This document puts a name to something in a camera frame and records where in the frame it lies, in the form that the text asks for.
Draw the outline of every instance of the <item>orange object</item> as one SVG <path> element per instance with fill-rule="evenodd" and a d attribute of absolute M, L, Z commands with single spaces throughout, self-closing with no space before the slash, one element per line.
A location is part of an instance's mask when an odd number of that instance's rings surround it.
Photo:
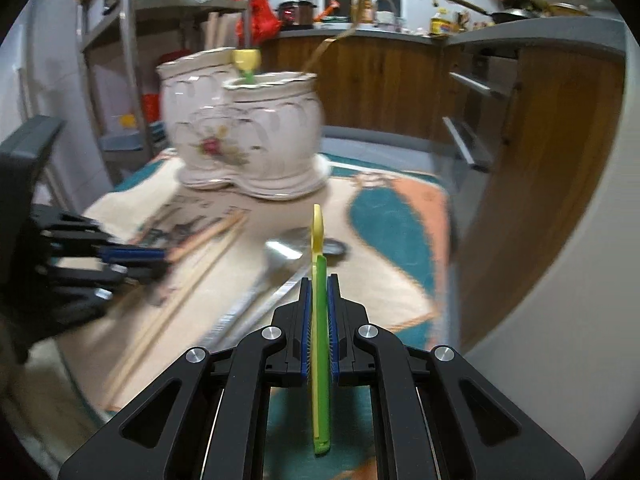
<path fill-rule="evenodd" d="M 265 40 L 274 38 L 280 31 L 282 22 L 271 10 L 268 0 L 249 0 L 251 5 L 251 33 L 253 44 L 259 45 Z M 236 34 L 240 45 L 244 44 L 242 20 L 238 20 Z"/>
<path fill-rule="evenodd" d="M 147 123 L 160 120 L 160 94 L 144 94 L 142 96 L 142 110 Z"/>
<path fill-rule="evenodd" d="M 340 9 L 340 3 L 338 3 L 336 0 L 331 0 L 331 3 L 329 3 L 329 6 L 325 10 L 323 10 L 320 14 L 318 14 L 314 18 L 314 21 L 321 22 L 323 18 L 327 17 L 329 14 L 334 12 L 334 9 Z"/>

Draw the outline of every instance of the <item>chopstick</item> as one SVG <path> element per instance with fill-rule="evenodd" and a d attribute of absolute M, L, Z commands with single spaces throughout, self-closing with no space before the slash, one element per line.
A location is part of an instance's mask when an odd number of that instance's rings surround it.
<path fill-rule="evenodd" d="M 176 247 L 174 250 L 170 251 L 169 255 L 167 256 L 167 260 L 171 264 L 176 264 L 185 256 L 192 253 L 194 250 L 201 247 L 212 238 L 228 230 L 231 226 L 236 224 L 236 222 L 239 222 L 243 216 L 244 213 L 242 211 L 235 211 L 226 218 L 223 218 L 219 222 L 216 222 L 208 229 L 204 229 L 204 231 L 202 231 L 201 233 L 198 233 L 195 236 L 191 237 L 183 246 Z"/>
<path fill-rule="evenodd" d="M 167 304 L 162 308 L 162 313 L 138 338 L 133 350 L 120 357 L 105 382 L 108 389 L 102 403 L 103 406 L 112 405 L 114 398 L 122 389 L 127 379 L 129 379 L 144 354 L 149 350 L 149 347 L 155 342 L 159 333 L 171 321 L 175 313 L 195 290 L 196 286 L 209 272 L 211 267 L 220 259 L 226 250 L 231 247 L 232 243 L 236 241 L 236 238 L 238 238 L 246 220 L 247 216 L 243 215 L 242 218 L 236 221 L 231 229 L 228 230 L 220 243 L 202 257 L 198 265 L 192 272 L 190 272 L 187 281 L 180 286 L 180 289 L 171 298 L 169 298 Z"/>
<path fill-rule="evenodd" d="M 358 28 L 364 17 L 364 5 L 365 0 L 358 0 L 358 5 L 356 7 L 356 16 L 354 22 L 351 23 L 351 27 L 349 27 L 347 30 L 342 31 L 335 38 L 327 38 L 322 43 L 320 43 L 311 54 L 309 60 L 303 65 L 300 72 L 302 72 L 303 74 L 308 73 L 332 43 L 338 40 L 343 40 L 344 38 L 351 36 L 356 32 L 356 29 Z"/>
<path fill-rule="evenodd" d="M 215 45 L 216 28 L 218 26 L 218 13 L 210 12 L 207 20 L 207 31 L 204 40 L 204 50 L 211 50 Z"/>

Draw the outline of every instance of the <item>kitchen counter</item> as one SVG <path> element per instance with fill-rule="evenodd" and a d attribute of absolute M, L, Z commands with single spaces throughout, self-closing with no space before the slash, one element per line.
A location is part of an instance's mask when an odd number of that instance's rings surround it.
<path fill-rule="evenodd" d="M 564 43 L 567 46 L 581 46 L 610 54 L 625 55 L 625 23 L 607 18 L 557 17 L 535 18 L 519 22 L 501 23 L 480 30 L 470 30 L 451 36 L 446 40 L 432 40 L 424 36 L 387 32 L 371 25 L 361 25 L 355 35 L 363 38 L 411 41 L 427 45 L 450 46 L 467 44 L 487 44 L 509 46 L 534 46 L 550 43 Z M 286 30 L 278 38 L 327 37 L 339 34 L 348 24 L 329 25 L 311 30 Z"/>

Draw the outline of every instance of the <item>table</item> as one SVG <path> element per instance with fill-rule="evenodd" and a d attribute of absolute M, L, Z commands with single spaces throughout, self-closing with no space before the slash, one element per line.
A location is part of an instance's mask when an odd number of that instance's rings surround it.
<path fill-rule="evenodd" d="M 276 203 L 233 190 L 185 190 L 175 179 L 182 162 L 165 155 L 134 179 L 135 186 L 106 195 L 86 211 L 122 239 L 134 237 L 139 225 L 176 194 L 205 197 L 221 210 L 235 206 L 248 211 L 238 240 L 183 304 L 113 404 L 104 402 L 106 378 L 136 334 L 161 309 L 142 301 L 58 338 L 69 374 L 90 409 L 117 412 L 192 346 L 260 273 L 264 241 L 287 228 L 308 225 L 314 203 L 323 207 L 326 235 L 350 247 L 348 256 L 330 269 L 340 277 L 342 295 L 364 304 L 371 322 L 397 332 L 406 344 L 430 348 L 442 342 L 449 241 L 445 191 L 433 175 L 330 158 L 332 176 L 324 189 Z M 282 303 L 296 296 L 294 290 Z M 268 324 L 270 317 L 265 316 L 261 325 Z M 304 471 L 307 478 L 341 474 L 346 478 L 345 471 L 371 467 L 373 440 L 366 388 L 334 395 L 334 413 L 352 416 L 336 420 L 334 446 L 321 459 L 313 457 L 307 408 L 304 388 L 274 389 L 266 475 L 299 478 Z"/>

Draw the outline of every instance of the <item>cabinet door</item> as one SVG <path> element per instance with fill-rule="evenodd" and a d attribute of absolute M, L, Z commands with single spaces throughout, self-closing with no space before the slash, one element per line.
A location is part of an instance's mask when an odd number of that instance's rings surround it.
<path fill-rule="evenodd" d="M 530 47 L 518 71 L 510 143 L 456 255 L 464 349 L 518 306 L 558 256 L 591 200 L 620 114 L 623 62 Z"/>

